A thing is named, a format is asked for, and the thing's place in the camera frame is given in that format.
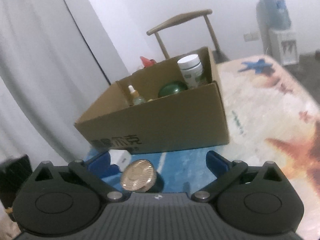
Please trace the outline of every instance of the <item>curtain fold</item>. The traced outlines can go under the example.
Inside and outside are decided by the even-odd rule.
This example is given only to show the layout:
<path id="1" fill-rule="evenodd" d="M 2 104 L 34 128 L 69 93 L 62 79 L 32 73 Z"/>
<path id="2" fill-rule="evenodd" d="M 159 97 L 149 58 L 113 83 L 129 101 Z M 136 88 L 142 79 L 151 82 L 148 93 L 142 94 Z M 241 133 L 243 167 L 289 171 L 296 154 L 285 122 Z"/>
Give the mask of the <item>curtain fold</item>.
<path id="1" fill-rule="evenodd" d="M 73 123 L 108 83 L 63 0 L 0 0 L 0 77 L 0 161 L 86 155 Z"/>

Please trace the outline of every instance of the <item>gold lid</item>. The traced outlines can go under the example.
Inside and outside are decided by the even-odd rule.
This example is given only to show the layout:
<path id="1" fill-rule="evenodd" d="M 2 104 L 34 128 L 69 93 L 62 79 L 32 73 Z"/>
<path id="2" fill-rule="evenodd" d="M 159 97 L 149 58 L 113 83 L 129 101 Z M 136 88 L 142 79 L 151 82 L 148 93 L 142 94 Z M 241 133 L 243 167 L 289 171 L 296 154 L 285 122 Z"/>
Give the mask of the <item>gold lid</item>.
<path id="1" fill-rule="evenodd" d="M 125 168 L 120 184 L 128 191 L 146 192 L 155 184 L 156 178 L 156 170 L 151 162 L 137 160 Z"/>

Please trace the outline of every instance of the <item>white dropper bulb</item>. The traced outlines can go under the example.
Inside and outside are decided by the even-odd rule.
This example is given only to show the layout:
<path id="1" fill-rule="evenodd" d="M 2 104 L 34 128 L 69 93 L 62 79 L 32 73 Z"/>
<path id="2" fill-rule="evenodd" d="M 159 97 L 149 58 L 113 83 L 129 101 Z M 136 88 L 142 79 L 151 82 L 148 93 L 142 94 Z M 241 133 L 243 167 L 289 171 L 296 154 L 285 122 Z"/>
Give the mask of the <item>white dropper bulb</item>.
<path id="1" fill-rule="evenodd" d="M 128 86 L 128 88 L 131 94 L 135 92 L 135 89 L 133 88 L 132 85 Z"/>

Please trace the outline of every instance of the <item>blue starfish print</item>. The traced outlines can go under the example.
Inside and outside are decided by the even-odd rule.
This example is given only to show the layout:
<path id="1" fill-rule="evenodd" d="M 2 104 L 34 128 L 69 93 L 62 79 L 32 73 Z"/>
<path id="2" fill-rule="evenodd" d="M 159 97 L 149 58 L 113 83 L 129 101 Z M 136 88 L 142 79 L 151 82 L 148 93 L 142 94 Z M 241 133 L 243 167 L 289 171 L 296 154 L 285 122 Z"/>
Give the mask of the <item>blue starfish print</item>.
<path id="1" fill-rule="evenodd" d="M 243 71 L 247 71 L 247 70 L 250 70 L 250 69 L 254 69 L 255 70 L 255 74 L 261 74 L 265 67 L 267 67 L 267 68 L 272 67 L 272 64 L 271 63 L 266 63 L 263 58 L 259 59 L 257 62 L 245 61 L 245 62 L 242 62 L 241 64 L 247 65 L 247 67 L 238 70 L 238 72 L 243 72 Z"/>

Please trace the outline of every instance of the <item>dropper bottle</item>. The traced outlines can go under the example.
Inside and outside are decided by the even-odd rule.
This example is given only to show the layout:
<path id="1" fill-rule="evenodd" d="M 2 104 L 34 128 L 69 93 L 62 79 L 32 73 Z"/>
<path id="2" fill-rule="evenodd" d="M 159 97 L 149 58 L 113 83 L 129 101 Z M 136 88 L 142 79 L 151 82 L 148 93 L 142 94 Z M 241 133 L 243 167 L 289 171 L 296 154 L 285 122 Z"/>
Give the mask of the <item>dropper bottle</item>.
<path id="1" fill-rule="evenodd" d="M 133 86 L 128 86 L 130 95 L 132 96 L 132 102 L 134 105 L 139 105 L 141 103 L 145 103 L 146 100 L 139 95 L 138 91 L 133 88 Z"/>

